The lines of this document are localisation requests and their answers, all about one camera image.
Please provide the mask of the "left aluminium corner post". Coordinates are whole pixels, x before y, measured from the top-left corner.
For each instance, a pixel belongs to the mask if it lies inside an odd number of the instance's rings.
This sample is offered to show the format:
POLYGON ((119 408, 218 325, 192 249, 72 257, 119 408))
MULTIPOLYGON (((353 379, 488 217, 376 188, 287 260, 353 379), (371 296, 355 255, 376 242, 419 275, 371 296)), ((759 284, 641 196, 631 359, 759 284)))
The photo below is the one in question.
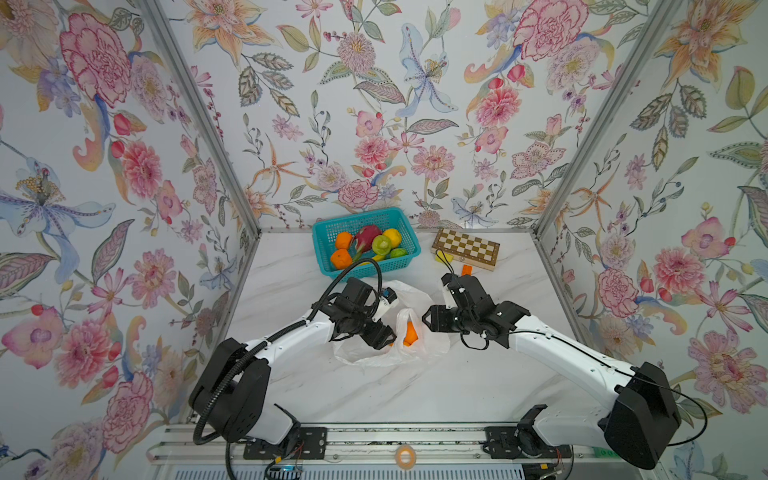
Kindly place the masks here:
POLYGON ((207 113, 206 102, 198 90, 189 65, 175 39, 170 21, 166 18, 159 1, 138 0, 137 3, 144 21, 148 24, 153 34, 153 38, 168 58, 171 73, 179 86, 182 98, 189 105, 193 123, 198 128, 212 153, 213 160, 220 169, 240 219, 253 238, 259 240, 261 229, 258 220, 255 218, 247 201, 244 189, 237 178, 230 156, 226 151, 225 144, 215 128, 215 123, 207 113))

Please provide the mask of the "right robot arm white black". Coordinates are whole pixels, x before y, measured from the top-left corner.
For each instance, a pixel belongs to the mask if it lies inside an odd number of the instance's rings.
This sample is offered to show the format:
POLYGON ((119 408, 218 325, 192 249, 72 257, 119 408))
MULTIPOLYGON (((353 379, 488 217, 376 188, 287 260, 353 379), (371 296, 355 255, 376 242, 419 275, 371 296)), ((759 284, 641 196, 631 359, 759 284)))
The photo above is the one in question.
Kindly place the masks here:
POLYGON ((581 388, 593 407, 537 405, 527 418, 546 446, 612 450, 627 463, 652 470, 681 425, 665 373, 648 362, 636 367, 562 335, 525 308, 504 301, 480 315, 474 307, 431 306, 422 317, 435 333, 477 333, 525 354, 581 388))

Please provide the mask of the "green apple toy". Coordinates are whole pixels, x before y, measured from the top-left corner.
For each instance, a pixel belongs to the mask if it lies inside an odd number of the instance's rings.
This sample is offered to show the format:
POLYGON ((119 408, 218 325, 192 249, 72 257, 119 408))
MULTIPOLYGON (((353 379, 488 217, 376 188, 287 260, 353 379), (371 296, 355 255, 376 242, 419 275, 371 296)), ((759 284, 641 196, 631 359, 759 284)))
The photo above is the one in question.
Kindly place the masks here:
POLYGON ((408 255, 408 251, 405 248, 395 248, 395 249, 392 249, 389 253, 389 257, 391 259, 401 258, 407 255, 408 255))

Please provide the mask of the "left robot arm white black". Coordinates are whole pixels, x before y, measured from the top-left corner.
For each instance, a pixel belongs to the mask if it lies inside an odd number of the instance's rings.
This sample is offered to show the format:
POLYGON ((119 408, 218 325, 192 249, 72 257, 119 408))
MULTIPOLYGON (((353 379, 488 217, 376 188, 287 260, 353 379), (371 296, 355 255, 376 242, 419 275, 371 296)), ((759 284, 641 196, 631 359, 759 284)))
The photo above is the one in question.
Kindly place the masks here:
POLYGON ((359 336, 375 350, 394 343, 396 335, 382 317, 399 299, 391 290, 386 293, 376 306, 334 295, 261 340, 228 338, 220 343, 189 397, 198 415, 193 443, 255 441, 269 449, 291 450, 300 422, 268 393, 271 374, 300 353, 333 340, 359 336))

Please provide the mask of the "white translucent plastic bag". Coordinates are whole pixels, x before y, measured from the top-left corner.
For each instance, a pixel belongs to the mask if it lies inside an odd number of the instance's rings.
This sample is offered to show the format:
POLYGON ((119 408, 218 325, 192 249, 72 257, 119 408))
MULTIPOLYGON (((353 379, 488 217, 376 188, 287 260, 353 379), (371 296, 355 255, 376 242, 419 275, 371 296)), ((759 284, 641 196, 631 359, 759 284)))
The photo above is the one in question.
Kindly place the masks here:
POLYGON ((431 297, 397 280, 385 281, 383 286, 392 288, 399 297, 399 305, 382 318, 383 323, 394 330, 395 342, 382 350, 374 350, 360 337, 354 337, 334 345, 335 358, 345 365, 374 368, 429 363, 447 354, 451 346, 450 337, 431 332, 422 323, 422 315, 433 304, 431 297), (411 347, 403 345, 408 321, 413 322, 419 336, 419 340, 411 347))

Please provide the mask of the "green pepper toy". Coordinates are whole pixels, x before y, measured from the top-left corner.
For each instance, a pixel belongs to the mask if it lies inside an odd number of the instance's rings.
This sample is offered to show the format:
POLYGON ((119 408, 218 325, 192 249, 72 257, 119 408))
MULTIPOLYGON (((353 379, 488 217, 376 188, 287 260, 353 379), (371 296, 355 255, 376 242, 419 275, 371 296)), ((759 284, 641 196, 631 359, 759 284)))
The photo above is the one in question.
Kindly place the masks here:
POLYGON ((371 250, 374 254, 381 257, 386 257, 392 248, 392 240, 384 234, 376 236, 371 244, 371 250))

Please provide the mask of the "aluminium corner post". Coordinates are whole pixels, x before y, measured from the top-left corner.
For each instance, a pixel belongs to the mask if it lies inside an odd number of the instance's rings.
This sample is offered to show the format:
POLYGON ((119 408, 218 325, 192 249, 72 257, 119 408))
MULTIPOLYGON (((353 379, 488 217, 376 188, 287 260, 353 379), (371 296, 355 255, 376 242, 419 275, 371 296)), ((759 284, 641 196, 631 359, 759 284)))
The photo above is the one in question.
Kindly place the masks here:
POLYGON ((544 234, 554 226, 556 217, 569 197, 573 185, 609 129, 618 109, 629 97, 638 75, 649 61, 652 50, 665 33, 678 9, 679 6, 676 5, 675 1, 658 1, 655 4, 645 27, 630 50, 622 73, 597 110, 593 125, 589 127, 583 141, 577 148, 573 160, 565 171, 565 175, 551 197, 545 212, 540 216, 536 228, 531 231, 534 239, 541 240, 544 234))
POLYGON ((237 178, 230 156, 226 151, 225 144, 215 128, 215 123, 207 113, 206 102, 198 90, 189 65, 175 39, 170 21, 166 18, 159 1, 138 0, 137 3, 144 21, 148 24, 153 34, 153 38, 168 58, 171 73, 179 86, 182 98, 189 105, 193 123, 198 128, 212 153, 213 160, 220 169, 240 219, 253 238, 259 240, 261 229, 258 220, 255 218, 247 201, 244 189, 237 178))

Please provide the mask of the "yellow block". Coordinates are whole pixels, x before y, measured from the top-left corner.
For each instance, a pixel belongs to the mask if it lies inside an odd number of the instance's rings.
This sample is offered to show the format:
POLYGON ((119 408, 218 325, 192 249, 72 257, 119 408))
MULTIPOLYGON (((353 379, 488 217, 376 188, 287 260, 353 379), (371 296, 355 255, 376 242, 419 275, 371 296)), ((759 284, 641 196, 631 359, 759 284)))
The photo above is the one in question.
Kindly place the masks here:
POLYGON ((445 252, 437 252, 435 258, 443 263, 451 264, 453 262, 453 256, 445 252))

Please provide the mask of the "right aluminium corner post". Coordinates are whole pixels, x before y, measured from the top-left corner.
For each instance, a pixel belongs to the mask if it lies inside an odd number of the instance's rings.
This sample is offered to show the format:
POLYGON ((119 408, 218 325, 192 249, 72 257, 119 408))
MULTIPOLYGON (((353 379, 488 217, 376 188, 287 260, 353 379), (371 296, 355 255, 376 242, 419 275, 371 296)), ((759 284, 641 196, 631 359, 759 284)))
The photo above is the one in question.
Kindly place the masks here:
POLYGON ((655 4, 645 27, 630 50, 622 73, 597 110, 593 125, 589 127, 583 141, 577 148, 573 160, 565 171, 565 175, 551 197, 545 212, 540 216, 536 228, 531 231, 534 239, 541 240, 544 234, 554 226, 556 217, 569 197, 573 185, 609 129, 618 109, 629 97, 638 75, 649 61, 652 50, 665 33, 678 9, 679 6, 676 5, 675 1, 658 1, 655 4))

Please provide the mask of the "pink dragon fruit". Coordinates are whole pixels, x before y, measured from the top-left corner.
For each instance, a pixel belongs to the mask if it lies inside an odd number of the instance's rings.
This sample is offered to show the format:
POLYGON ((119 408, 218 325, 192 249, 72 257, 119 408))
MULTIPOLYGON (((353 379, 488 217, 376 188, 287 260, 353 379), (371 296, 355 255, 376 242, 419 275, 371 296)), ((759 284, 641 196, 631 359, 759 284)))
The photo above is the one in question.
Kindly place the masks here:
POLYGON ((362 227, 354 236, 352 247, 355 254, 365 254, 371 251, 371 244, 374 238, 382 234, 382 230, 377 225, 367 225, 362 227))

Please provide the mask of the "yellow lemon toy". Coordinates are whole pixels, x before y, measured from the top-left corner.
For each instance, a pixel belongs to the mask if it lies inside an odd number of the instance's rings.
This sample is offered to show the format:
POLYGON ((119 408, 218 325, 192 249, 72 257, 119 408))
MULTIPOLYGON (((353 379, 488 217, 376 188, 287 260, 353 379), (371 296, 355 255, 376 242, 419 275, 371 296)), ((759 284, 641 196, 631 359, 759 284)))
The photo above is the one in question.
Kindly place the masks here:
POLYGON ((390 241, 392 249, 398 248, 402 242, 402 234, 394 228, 387 229, 383 232, 383 235, 390 241))

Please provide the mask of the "orange fruit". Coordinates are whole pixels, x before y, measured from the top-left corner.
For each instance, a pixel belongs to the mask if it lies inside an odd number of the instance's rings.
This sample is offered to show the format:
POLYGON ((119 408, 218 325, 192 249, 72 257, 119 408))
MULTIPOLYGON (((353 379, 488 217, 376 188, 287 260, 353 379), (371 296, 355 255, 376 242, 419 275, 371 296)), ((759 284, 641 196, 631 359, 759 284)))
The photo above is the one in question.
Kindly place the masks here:
POLYGON ((335 239, 335 248, 337 250, 349 250, 354 236, 349 232, 340 232, 335 239))
POLYGON ((330 257, 330 261, 335 270, 344 270, 353 263, 350 252, 346 249, 337 249, 330 257))
POLYGON ((418 333, 412 321, 407 322, 406 334, 403 339, 405 347, 413 346, 419 340, 418 333))

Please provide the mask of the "green lego plate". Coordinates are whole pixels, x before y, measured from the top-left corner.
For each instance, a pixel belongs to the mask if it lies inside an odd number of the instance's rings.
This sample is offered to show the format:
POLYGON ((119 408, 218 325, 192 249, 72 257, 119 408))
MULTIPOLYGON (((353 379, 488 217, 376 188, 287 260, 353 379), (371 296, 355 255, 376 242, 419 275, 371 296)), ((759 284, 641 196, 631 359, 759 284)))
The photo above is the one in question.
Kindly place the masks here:
POLYGON ((612 455, 612 452, 610 450, 603 449, 603 448, 594 447, 593 451, 596 458, 610 458, 612 455))

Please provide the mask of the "teal plastic basket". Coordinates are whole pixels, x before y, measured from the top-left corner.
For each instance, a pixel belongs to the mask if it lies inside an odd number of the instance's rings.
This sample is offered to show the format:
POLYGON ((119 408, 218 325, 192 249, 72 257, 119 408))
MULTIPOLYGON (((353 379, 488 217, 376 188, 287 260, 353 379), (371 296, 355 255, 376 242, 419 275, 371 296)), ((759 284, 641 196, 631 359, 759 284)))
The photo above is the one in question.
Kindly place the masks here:
POLYGON ((319 221, 312 239, 319 270, 331 278, 364 258, 374 259, 386 273, 409 266, 421 254, 405 213, 394 207, 319 221))

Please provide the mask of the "yellow banana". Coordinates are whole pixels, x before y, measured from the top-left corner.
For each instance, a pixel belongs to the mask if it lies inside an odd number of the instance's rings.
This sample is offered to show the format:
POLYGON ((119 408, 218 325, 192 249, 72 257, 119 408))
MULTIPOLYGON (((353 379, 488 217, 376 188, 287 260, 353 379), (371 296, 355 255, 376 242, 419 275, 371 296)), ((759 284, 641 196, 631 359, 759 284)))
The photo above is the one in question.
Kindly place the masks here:
POLYGON ((362 256, 362 259, 374 260, 378 263, 381 263, 387 258, 388 258, 388 254, 375 254, 373 251, 370 251, 366 255, 362 256))

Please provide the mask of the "wooden chessboard box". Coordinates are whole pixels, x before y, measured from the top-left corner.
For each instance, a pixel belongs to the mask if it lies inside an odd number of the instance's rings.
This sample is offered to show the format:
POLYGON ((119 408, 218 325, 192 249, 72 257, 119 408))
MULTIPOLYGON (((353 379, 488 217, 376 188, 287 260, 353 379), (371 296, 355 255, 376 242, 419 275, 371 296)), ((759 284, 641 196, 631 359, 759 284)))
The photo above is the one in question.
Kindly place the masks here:
POLYGON ((432 243, 431 251, 434 254, 443 252, 464 264, 494 271, 500 244, 465 232, 441 228, 432 243))

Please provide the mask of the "aluminium rail base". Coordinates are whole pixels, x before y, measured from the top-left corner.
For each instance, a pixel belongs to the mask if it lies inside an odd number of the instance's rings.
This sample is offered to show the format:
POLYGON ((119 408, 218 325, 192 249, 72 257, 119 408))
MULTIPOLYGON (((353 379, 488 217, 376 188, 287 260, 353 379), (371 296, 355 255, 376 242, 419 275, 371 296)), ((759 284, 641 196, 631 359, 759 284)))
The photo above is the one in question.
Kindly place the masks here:
POLYGON ((153 479, 666 479, 592 447, 540 454, 513 448, 510 423, 309 423, 300 445, 276 461, 254 443, 191 441, 189 425, 166 429, 148 453, 153 479))

